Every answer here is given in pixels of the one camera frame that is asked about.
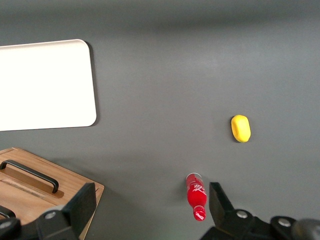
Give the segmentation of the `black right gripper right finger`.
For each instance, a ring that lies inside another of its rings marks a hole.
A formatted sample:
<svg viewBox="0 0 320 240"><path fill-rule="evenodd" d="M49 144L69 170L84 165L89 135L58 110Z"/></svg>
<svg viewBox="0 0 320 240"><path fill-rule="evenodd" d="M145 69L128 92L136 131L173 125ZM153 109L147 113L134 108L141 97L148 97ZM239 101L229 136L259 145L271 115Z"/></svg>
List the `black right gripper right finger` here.
<svg viewBox="0 0 320 240"><path fill-rule="evenodd" d="M202 240L274 240L270 224L236 209L218 182L209 184L209 210L214 222Z"/></svg>

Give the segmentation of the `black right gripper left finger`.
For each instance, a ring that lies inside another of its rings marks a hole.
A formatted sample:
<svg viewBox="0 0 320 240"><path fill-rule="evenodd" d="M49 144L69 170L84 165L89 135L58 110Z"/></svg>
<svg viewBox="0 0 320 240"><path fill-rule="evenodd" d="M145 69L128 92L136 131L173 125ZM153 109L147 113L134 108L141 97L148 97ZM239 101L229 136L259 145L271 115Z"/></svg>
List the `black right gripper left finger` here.
<svg viewBox="0 0 320 240"><path fill-rule="evenodd" d="M95 184L85 183L62 209L46 211L36 220L38 238L78 240L95 210Z"/></svg>

